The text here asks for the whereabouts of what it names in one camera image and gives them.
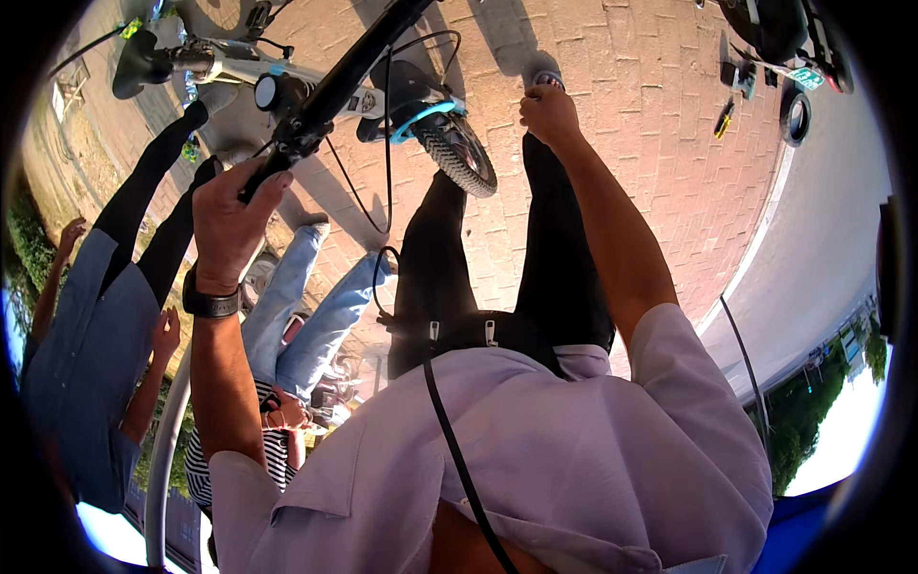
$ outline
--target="striped shirt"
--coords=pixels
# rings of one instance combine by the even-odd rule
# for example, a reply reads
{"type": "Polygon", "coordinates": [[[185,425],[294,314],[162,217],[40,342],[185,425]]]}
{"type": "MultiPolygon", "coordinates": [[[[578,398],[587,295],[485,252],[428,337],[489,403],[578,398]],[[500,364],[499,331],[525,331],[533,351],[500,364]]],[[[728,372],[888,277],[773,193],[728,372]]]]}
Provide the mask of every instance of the striped shirt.
{"type": "MultiPolygon", "coordinates": [[[[259,404],[262,404],[268,395],[273,392],[271,385],[257,380],[255,381],[255,389],[258,391],[259,404]]],[[[287,431],[264,431],[262,433],[264,438],[264,457],[268,461],[268,475],[281,492],[286,490],[286,485],[290,483],[297,473],[286,463],[288,435],[287,431]]],[[[210,506],[210,470],[204,460],[204,452],[201,450],[201,439],[197,435],[197,427],[191,433],[191,440],[188,443],[188,450],[185,454],[185,476],[188,479],[188,492],[191,494],[191,499],[198,506],[210,506]]]]}

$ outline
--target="lavender shirt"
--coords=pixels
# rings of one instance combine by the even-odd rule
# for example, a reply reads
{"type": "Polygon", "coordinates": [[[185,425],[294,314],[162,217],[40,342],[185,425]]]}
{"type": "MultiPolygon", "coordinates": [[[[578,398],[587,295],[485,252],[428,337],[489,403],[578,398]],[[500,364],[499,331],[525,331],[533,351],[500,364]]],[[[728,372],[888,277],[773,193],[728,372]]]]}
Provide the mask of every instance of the lavender shirt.
{"type": "MultiPolygon", "coordinates": [[[[568,380],[500,347],[433,361],[494,530],[561,573],[718,555],[748,571],[772,511],[768,463],[681,309],[638,323],[633,382],[604,375],[598,347],[572,351],[568,380]]],[[[438,500],[474,521],[420,368],[330,435],[283,495],[239,453],[216,453],[210,473],[226,574],[426,573],[438,500]]]]}

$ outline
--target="black leggings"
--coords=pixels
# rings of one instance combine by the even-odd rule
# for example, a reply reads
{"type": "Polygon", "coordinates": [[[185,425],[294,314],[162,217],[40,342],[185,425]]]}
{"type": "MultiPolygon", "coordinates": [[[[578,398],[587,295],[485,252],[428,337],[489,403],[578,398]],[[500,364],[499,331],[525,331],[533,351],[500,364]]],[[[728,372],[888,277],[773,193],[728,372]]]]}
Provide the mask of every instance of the black leggings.
{"type": "MultiPolygon", "coordinates": [[[[99,288],[101,297],[116,278],[124,271],[134,254],[134,243],[143,214],[153,199],[156,187],[162,181],[166,171],[182,153],[182,146],[196,129],[207,123],[207,109],[201,102],[195,102],[185,110],[185,114],[169,124],[166,129],[150,142],[143,151],[134,172],[118,189],[111,201],[102,209],[95,228],[104,231],[118,243],[112,253],[106,275],[99,288]]],[[[195,181],[188,188],[173,212],[160,225],[153,235],[150,245],[143,252],[137,267],[146,277],[147,283],[156,297],[160,308],[165,303],[172,288],[175,274],[188,249],[188,243],[194,234],[194,222],[191,214],[191,198],[195,189],[217,174],[217,158],[210,157],[195,172],[195,181]]]]}
{"type": "MultiPolygon", "coordinates": [[[[609,351],[615,327],[574,188],[551,149],[529,133],[522,151],[532,203],[514,313],[534,322],[551,346],[591,343],[609,351]]],[[[400,324],[426,332],[429,321],[457,321],[477,311],[462,245],[464,213],[465,192],[438,172],[405,231],[395,304],[400,324]]],[[[420,365],[421,352],[393,335],[389,378],[420,365]]]]}

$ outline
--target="person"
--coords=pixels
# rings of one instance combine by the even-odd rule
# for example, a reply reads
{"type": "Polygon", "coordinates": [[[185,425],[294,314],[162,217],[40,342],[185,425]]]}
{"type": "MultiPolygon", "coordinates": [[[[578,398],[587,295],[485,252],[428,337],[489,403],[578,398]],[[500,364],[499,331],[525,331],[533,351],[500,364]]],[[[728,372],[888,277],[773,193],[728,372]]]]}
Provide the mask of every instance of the person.
{"type": "MultiPolygon", "coordinates": [[[[261,412],[268,475],[282,492],[306,459],[304,433],[312,423],[306,407],[325,366],[364,314],[372,296],[377,252],[368,252],[319,303],[294,338],[281,345],[287,319],[293,314],[306,282],[329,235],[325,220],[303,225],[294,233],[252,312],[242,323],[242,344],[254,377],[261,412]]],[[[392,276],[388,260],[380,262],[378,285],[392,276]]],[[[191,499],[210,514],[210,473],[198,430],[192,431],[185,455],[185,476],[191,499]]]]}
{"type": "MultiPolygon", "coordinates": [[[[519,572],[660,572],[702,560],[692,571],[735,573],[756,562],[772,511],[766,454],[679,308],[653,233],[560,86],[530,88],[520,112],[532,204],[516,310],[474,306],[465,196],[437,174],[399,262],[402,336],[389,362],[402,374],[283,494],[264,472],[238,323],[195,318],[191,396],[226,572],[504,571],[475,524],[415,347],[434,355],[477,495],[519,572]],[[609,375],[599,310],[625,344],[631,381],[609,375]]],[[[237,166],[196,198],[202,293],[232,292],[290,181],[268,179],[242,206],[236,195],[260,165],[237,166]],[[239,232],[227,238],[228,227],[239,232]]]]}
{"type": "MultiPolygon", "coordinates": [[[[178,313],[162,307],[194,231],[192,196],[217,174],[216,157],[198,167],[136,264],[134,243],[157,185],[188,137],[236,93],[234,87],[211,90],[147,146],[86,236],[57,312],[59,265],[39,297],[31,334],[37,348],[20,396],[36,431],[60,458],[75,502],[112,513],[124,508],[162,376],[179,342],[178,313]],[[137,386],[151,350],[149,370],[137,386]]],[[[65,229],[59,257],[70,256],[84,224],[76,219],[65,229]]]]}

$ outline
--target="hand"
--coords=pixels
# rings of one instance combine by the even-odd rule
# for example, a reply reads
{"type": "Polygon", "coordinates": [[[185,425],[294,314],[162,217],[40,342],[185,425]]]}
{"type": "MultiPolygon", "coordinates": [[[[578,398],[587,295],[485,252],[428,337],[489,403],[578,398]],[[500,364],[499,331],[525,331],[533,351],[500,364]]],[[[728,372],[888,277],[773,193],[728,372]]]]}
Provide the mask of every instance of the hand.
{"type": "Polygon", "coordinates": [[[61,246],[58,247],[58,257],[63,261],[70,259],[71,253],[73,253],[73,245],[76,243],[76,240],[80,239],[80,236],[86,233],[86,219],[80,217],[76,218],[70,223],[67,224],[67,227],[63,228],[61,231],[61,246]]]}
{"type": "Polygon", "coordinates": [[[303,401],[291,397],[277,385],[274,386],[274,392],[277,393],[280,404],[268,400],[268,406],[274,409],[265,417],[269,429],[291,431],[302,429],[312,422],[312,417],[309,416],[303,401]]]}
{"type": "Polygon", "coordinates": [[[262,157],[240,163],[195,192],[196,289],[200,293],[223,296],[236,290],[271,212],[293,182],[293,174],[287,171],[271,175],[246,206],[239,201],[239,193],[263,163],[262,157]]]}
{"type": "Polygon", "coordinates": [[[178,348],[181,332],[179,331],[178,311],[170,307],[160,313],[160,319],[153,328],[153,358],[168,361],[178,348]]]}
{"type": "Polygon", "coordinates": [[[520,125],[557,152],[557,147],[583,140],[574,100],[553,85],[540,84],[526,90],[520,100],[520,125]]]}

